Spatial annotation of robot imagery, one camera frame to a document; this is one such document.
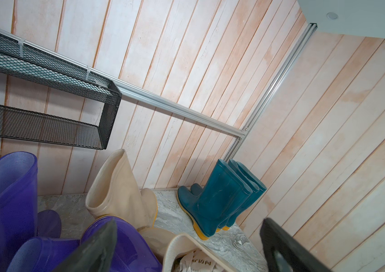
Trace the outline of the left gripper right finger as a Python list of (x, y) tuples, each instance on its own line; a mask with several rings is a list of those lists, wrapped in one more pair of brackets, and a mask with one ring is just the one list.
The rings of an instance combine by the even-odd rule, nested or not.
[(273, 219), (263, 220), (260, 237), (270, 272), (329, 272)]

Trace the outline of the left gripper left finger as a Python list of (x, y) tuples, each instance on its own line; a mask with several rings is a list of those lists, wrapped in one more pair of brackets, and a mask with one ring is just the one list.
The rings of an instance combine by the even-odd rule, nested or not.
[(108, 272), (117, 243), (117, 225), (112, 219), (73, 251), (54, 272)]

